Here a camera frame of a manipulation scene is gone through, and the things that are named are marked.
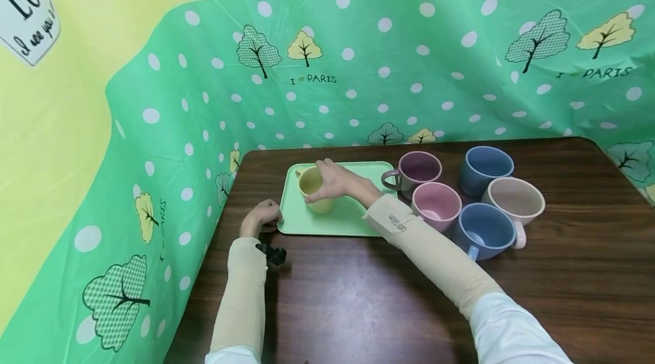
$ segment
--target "green tray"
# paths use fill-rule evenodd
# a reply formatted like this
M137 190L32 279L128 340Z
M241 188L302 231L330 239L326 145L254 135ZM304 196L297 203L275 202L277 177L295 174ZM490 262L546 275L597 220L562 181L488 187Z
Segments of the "green tray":
M277 229L289 235L337 235L337 236L380 236L369 229L362 221L365 209L352 197L340 197L335 200L334 208L327 214L312 212L298 190L296 170L313 166L313 163L298 163L287 171L284 183L283 199L280 210L284 221L279 223ZM395 191L382 185L380 178L384 172L393 169L388 162L342 162L346 167L359 176L372 180L383 193L397 196Z

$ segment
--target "mug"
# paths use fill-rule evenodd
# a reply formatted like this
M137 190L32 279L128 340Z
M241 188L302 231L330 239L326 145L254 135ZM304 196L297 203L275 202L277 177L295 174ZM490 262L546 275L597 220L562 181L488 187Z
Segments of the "mug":
M311 166L306 169L297 169L296 177L298 178L298 189L303 198L318 191L320 187L323 186L323 178L316 166ZM324 214L332 210L334 207L334 200L322 199L315 201L313 204L306 205L315 213Z
M466 152L460 169L460 191L480 198L492 180L508 177L513 171L514 161L506 152L494 147L473 147Z
M514 223L490 204L475 202L462 209L453 231L453 242L473 260L499 255L516 242Z
M462 200L453 188L439 182L428 182L414 190L411 209L419 219L438 231L444 231L462 210Z
M514 249L525 247L525 225L532 222L546 209L544 195L525 180L504 177L492 180L482 201L502 210L514 222L516 243Z
M441 176L443 166L436 156L420 150L408 152L400 157L398 168L382 174L382 184L394 191L399 191L411 199L414 189L422 183L435 182ZM387 182L396 177L396 184Z

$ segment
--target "white sleeve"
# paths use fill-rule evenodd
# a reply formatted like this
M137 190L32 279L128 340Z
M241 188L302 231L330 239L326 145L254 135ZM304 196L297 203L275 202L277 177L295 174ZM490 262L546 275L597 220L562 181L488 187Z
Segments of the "white sleeve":
M205 364L261 364L257 355L245 346L233 346L207 354Z
M571 364L536 318L503 293L482 296L470 324L480 364Z

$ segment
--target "brown table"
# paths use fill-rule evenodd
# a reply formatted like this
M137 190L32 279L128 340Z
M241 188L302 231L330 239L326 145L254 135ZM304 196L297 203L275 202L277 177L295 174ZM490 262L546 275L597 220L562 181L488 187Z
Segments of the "brown table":
M585 139L498 141L514 176L546 197L528 245L480 265L533 313L577 364L655 362L655 212ZM426 144L456 187L474 143ZM191 292L168 363L203 363L246 213L279 201L294 163L386 160L415 145L249 152ZM269 268L263 363L475 363L470 328L400 251L380 238L273 234L288 261Z

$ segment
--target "yellow mug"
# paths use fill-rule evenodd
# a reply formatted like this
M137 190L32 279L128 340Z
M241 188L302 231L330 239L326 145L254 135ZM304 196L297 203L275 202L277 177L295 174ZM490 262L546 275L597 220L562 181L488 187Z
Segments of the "yellow mug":
M300 190L303 199L315 191L318 191L320 187L323 186L323 178L316 166L311 166L306 169L297 169L296 177L298 178L298 189ZM315 213L324 214L332 210L334 200L322 199L315 201L313 204L307 204L307 206L309 206L309 209L313 210Z

